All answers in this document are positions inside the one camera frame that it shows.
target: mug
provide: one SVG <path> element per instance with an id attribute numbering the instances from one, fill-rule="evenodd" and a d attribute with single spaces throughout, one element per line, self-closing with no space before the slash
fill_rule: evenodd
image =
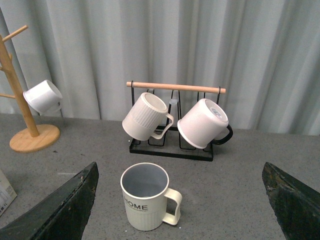
<path id="1" fill-rule="evenodd" d="M 218 104 L 206 98 L 199 100 L 177 122 L 177 127 L 182 137 L 197 149 L 205 149 L 209 143 L 224 144 L 233 136 L 226 113 Z M 225 128 L 229 130 L 227 136 L 215 140 Z"/>
<path id="2" fill-rule="evenodd" d="M 162 222 L 176 225 L 180 218 L 182 195 L 171 188 L 167 172 L 154 163 L 132 165 L 121 176 L 121 188 L 129 223 L 150 231 Z M 176 202 L 175 214 L 167 213 L 167 199 Z"/>
<path id="3" fill-rule="evenodd" d="M 62 100 L 62 94 L 59 89 L 49 80 L 44 80 L 28 91 L 23 92 L 26 102 L 38 113 L 45 113 L 52 106 L 58 104 Z M 58 108 L 51 109 L 51 112 L 60 110 L 62 105 Z"/>
<path id="4" fill-rule="evenodd" d="M 171 122 L 161 134 L 156 134 L 154 131 L 164 117 Z M 144 92 L 122 121 L 122 127 L 132 138 L 146 141 L 150 137 L 161 139 L 173 123 L 174 117 L 168 113 L 167 105 L 156 95 Z"/>

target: curtain fold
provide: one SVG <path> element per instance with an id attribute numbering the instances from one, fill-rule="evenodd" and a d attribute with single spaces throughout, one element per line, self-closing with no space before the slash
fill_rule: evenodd
<path id="1" fill-rule="evenodd" d="M 29 26 L 5 43 L 23 90 L 48 79 L 63 95 L 61 112 L 46 115 L 121 121 L 130 81 L 221 86 L 234 128 L 320 134 L 320 1 L 0 0 L 0 9 L 2 37 Z M 171 91 L 156 94 L 169 103 Z M 196 99 L 181 93 L 182 114 Z M 1 97 L 0 113 L 20 110 Z"/>

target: wooden mug tree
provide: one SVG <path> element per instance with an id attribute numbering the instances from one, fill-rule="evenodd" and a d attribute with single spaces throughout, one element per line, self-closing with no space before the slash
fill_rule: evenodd
<path id="1" fill-rule="evenodd" d="M 52 145 L 60 137 L 60 131 L 56 126 L 49 124 L 36 125 L 28 103 L 23 96 L 22 87 L 12 64 L 12 54 L 8 53 L 5 46 L 7 40 L 10 40 L 27 28 L 28 26 L 25 25 L 4 38 L 0 35 L 0 70 L 5 73 L 13 92 L 13 95 L 0 93 L 0 97 L 16 100 L 27 126 L 26 129 L 14 135 L 9 143 L 10 147 L 19 153 L 31 153 L 42 150 Z"/>

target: wooden dowel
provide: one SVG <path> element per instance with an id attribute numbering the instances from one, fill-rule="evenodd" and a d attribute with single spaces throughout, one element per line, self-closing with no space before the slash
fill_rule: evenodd
<path id="1" fill-rule="evenodd" d="M 5 97 L 5 98 L 9 98 L 9 99 L 16 98 L 14 95 L 9 95 L 9 94 L 5 94 L 5 93 L 0 93 L 0 97 Z"/>
<path id="2" fill-rule="evenodd" d="M 29 130 L 31 137 L 33 138 L 38 137 L 39 131 L 37 129 L 35 120 L 31 114 L 28 103 L 24 98 L 24 94 L 23 94 L 24 92 L 22 90 L 18 76 L 12 64 L 12 61 L 10 60 L 10 57 L 4 42 L 5 41 L 3 41 L 0 35 L 0 63 L 3 68 L 8 70 L 8 72 L 6 71 L 4 72 L 5 76 L 8 79 L 12 92 L 15 96 L 16 103 L 18 104 L 22 112 L 23 119 L 25 121 L 25 124 Z"/>
<path id="3" fill-rule="evenodd" d="M 18 35 L 19 33 L 23 32 L 28 28 L 27 25 L 24 25 L 23 27 L 19 28 L 17 31 L 14 31 L 13 33 L 9 34 L 8 36 L 4 37 L 2 39 L 2 42 L 8 41 L 9 39 L 12 39 L 14 36 Z"/>
<path id="4" fill-rule="evenodd" d="M 131 82 L 126 82 L 127 87 L 131 87 Z M 208 86 L 192 86 L 192 85 L 178 85 L 178 84 L 165 84 L 165 83 L 151 83 L 151 82 L 136 82 L 132 83 L 133 88 L 144 88 L 144 89 L 166 89 L 166 90 L 182 90 L 182 91 L 194 91 L 203 93 L 218 94 L 218 87 Z M 220 93 L 225 94 L 226 89 L 220 88 Z"/>

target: speckled gray surface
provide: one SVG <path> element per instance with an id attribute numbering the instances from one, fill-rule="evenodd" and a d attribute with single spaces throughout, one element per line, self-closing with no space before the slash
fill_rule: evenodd
<path id="1" fill-rule="evenodd" d="M 262 181 L 271 162 L 320 191 L 320 137 L 234 130 L 232 139 L 214 147 L 213 162 L 129 153 L 131 138 L 119 121 L 35 117 L 53 124 L 61 137 L 34 153 L 9 147 L 24 129 L 21 115 L 0 114 L 0 168 L 18 194 L 0 217 L 4 227 L 95 161 L 99 182 L 83 240 L 131 239 L 285 239 Z M 129 166 L 151 162 L 169 174 L 169 186 L 181 192 L 177 226 L 163 223 L 143 232 L 127 221 L 120 177 Z"/>

